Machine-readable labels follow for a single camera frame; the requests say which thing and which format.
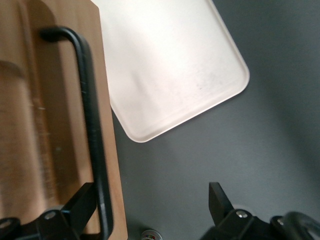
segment wooden board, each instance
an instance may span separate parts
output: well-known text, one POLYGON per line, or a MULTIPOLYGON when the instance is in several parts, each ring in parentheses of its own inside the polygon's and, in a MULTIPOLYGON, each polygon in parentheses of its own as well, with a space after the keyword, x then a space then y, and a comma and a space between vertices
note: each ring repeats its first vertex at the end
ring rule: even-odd
MULTIPOLYGON (((0 40, 0 91, 6 92, 0 95, 0 127, 16 125, 14 133, 0 132, 0 150, 8 148, 3 139, 10 135, 10 146, 20 156, 14 162, 12 154, 0 151, 0 164, 6 165, 3 169, 22 168, 21 176, 1 174, 0 218, 31 221, 46 208, 63 205, 83 183, 92 181, 74 50, 69 42, 50 44, 38 36, 42 27, 66 26, 82 34, 91 47, 114 220, 109 239, 127 239, 98 8, 89 0, 3 0, 0 14, 7 23, 0 24, 1 35, 6 35, 0 40), (19 101, 12 97, 17 95, 19 101), (21 109, 25 114, 17 118, 21 109), (14 189, 17 183, 19 191, 14 189), (36 210, 24 212, 26 208, 8 204, 19 205, 16 193, 26 198, 28 209, 36 210)), ((93 217, 90 232, 98 231, 97 221, 93 217)))

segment gray floor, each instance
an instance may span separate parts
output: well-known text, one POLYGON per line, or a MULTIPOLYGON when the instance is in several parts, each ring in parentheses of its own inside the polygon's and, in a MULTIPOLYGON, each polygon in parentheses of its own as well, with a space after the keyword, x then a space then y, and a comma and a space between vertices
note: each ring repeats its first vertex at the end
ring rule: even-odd
POLYGON ((320 221, 320 1, 215 0, 250 70, 240 95, 146 143, 114 117, 130 240, 198 240, 209 182, 264 221, 320 221))

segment black plastic part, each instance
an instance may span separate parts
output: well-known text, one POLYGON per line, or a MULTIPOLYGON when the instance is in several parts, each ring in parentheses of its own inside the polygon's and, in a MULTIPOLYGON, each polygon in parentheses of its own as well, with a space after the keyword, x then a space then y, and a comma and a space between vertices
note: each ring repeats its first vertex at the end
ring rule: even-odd
POLYGON ((220 222, 215 229, 214 237, 217 239, 243 239, 251 224, 254 222, 254 217, 250 212, 234 209, 220 222), (243 212, 246 217, 239 217, 237 212, 243 212))
POLYGON ((320 237, 320 223, 300 212, 287 213, 283 217, 283 228, 290 240, 314 240, 310 232, 320 237))
POLYGON ((80 240, 59 210, 50 210, 37 218, 36 229, 41 240, 80 240))
POLYGON ((85 183, 63 206, 61 212, 69 226, 81 235, 97 207, 93 183, 85 183))
POLYGON ((234 210, 218 182, 210 182, 209 184, 209 210, 216 226, 220 224, 229 212, 234 210))
POLYGON ((14 239, 21 228, 20 220, 16 217, 0 219, 0 240, 14 239))
POLYGON ((49 42, 68 39, 75 50, 92 174, 96 187, 100 239, 106 240, 113 230, 114 223, 90 47, 83 36, 67 27, 42 29, 40 35, 49 42))

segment metal screw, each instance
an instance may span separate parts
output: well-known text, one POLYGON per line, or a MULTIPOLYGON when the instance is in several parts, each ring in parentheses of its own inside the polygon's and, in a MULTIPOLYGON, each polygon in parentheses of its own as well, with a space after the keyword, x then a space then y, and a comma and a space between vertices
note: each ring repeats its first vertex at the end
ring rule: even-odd
POLYGON ((245 219, 248 217, 248 214, 246 214, 246 212, 242 210, 237 211, 236 214, 238 215, 239 218, 242 218, 242 219, 245 219))
POLYGON ((3 223, 0 224, 0 229, 4 229, 4 228, 10 226, 11 223, 12 223, 12 220, 10 220, 10 219, 4 221, 3 223))
POLYGON ((56 213, 54 211, 50 211, 49 213, 47 213, 44 216, 44 219, 46 219, 46 220, 52 219, 55 215, 56 215, 56 213))
POLYGON ((278 218, 277 222, 278 222, 281 226, 284 225, 284 222, 282 221, 282 217, 278 218))

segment black bracket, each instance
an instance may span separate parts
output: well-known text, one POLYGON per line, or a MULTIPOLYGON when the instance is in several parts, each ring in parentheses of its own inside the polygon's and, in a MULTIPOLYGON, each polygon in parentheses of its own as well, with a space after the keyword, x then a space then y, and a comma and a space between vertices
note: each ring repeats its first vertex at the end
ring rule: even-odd
POLYGON ((209 184, 209 209, 215 226, 201 240, 314 240, 310 232, 320 236, 320 223, 299 212, 274 216, 267 223, 234 209, 218 182, 209 184))

